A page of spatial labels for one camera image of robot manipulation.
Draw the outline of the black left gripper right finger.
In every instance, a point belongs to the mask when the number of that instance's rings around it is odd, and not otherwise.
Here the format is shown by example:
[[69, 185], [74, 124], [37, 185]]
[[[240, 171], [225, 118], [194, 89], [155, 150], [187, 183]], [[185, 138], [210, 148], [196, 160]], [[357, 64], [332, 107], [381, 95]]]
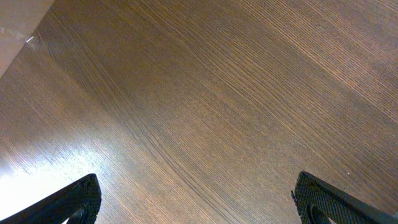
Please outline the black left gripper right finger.
[[299, 173], [291, 196], [302, 223], [397, 224], [397, 217], [305, 171]]

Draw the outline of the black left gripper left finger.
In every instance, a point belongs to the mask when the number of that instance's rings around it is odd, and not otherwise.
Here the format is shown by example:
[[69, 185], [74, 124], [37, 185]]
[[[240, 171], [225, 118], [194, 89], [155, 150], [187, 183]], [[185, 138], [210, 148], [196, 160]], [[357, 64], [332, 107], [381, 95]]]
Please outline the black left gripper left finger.
[[88, 174], [1, 223], [94, 224], [101, 206], [96, 174]]

